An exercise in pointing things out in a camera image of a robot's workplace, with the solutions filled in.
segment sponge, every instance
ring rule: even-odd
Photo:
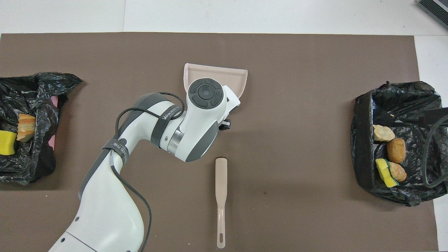
[[[398,182],[391,176],[388,161],[385,160],[384,158],[377,158],[375,159],[375,163],[379,171],[379,176],[384,181],[386,186],[387,187],[398,186]]]
[[[14,151],[14,141],[17,134],[10,131],[0,130],[0,155],[12,155]]]

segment pink dustpan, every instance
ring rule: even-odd
[[[184,67],[184,87],[188,91],[190,84],[200,78],[211,78],[228,86],[238,98],[243,94],[246,87],[247,70],[216,67],[208,65],[185,64]]]

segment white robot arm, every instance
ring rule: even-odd
[[[119,173],[141,139],[182,161],[194,161],[208,150],[219,129],[230,127],[226,117],[239,104],[230,88],[211,78],[191,83],[186,113],[161,93],[142,96],[134,105],[139,110],[131,109],[87,173],[78,213],[49,251],[137,252],[144,236],[142,217],[111,166]]]

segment black garbage bag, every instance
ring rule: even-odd
[[[430,140],[429,151],[423,146],[431,126],[419,118],[429,109],[441,108],[441,98],[424,82],[394,83],[380,86],[355,100],[351,125],[352,161],[358,184],[369,193],[407,206],[419,205],[447,193],[447,182],[429,188],[422,177],[422,159],[427,155],[426,175],[429,182],[448,172],[448,134],[437,128]],[[373,140],[373,124],[387,126],[406,145],[406,158],[401,166],[406,180],[388,188],[376,168],[375,159],[387,159],[386,142]]]
[[[0,181],[28,184],[56,168],[50,138],[56,133],[64,95],[82,80],[73,74],[39,73],[0,78],[0,130],[17,133],[18,115],[36,117],[34,138],[15,142],[13,155],[0,155]],[[57,107],[51,101],[58,96]]]

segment bread piece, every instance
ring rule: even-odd
[[[373,140],[389,142],[394,138],[395,134],[390,128],[381,125],[373,125]]]
[[[19,114],[19,125],[17,126],[17,141],[22,143],[34,138],[36,118],[26,114]]]
[[[389,162],[389,168],[391,171],[392,178],[394,178],[396,181],[401,182],[406,179],[406,172],[401,165]]]
[[[389,160],[394,163],[402,163],[406,157],[405,141],[401,138],[394,138],[387,143]]]

